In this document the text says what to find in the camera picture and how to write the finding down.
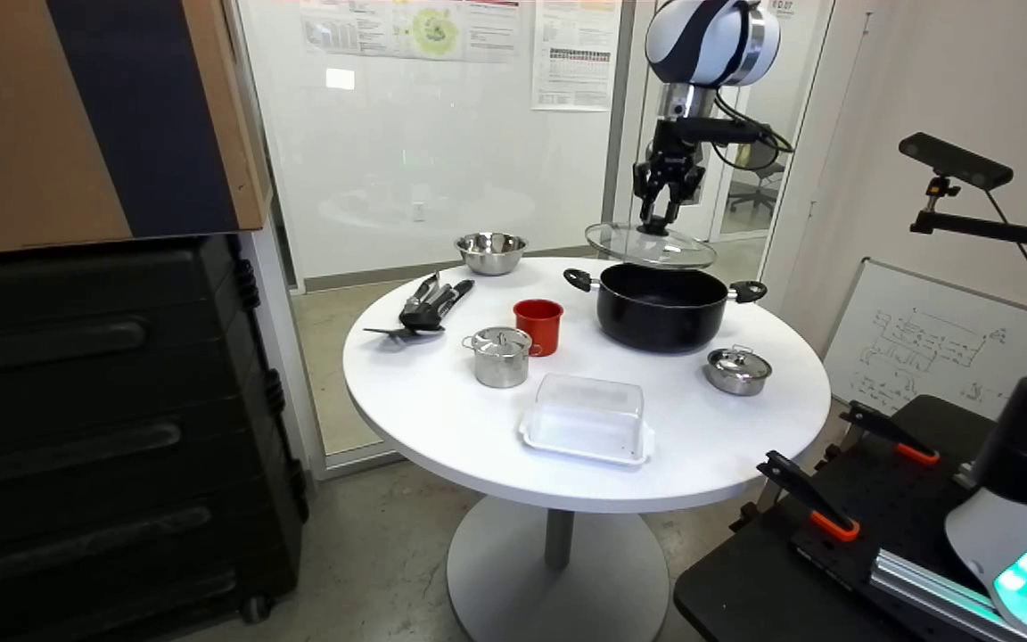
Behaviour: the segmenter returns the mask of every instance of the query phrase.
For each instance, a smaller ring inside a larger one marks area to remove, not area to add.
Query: stainless steel bowl
[[[702,375],[727,398],[760,398],[764,381],[772,379],[772,364],[748,349],[714,349]]]
[[[476,232],[458,241],[458,249],[476,275],[509,275],[520,261],[526,241],[507,232]]]

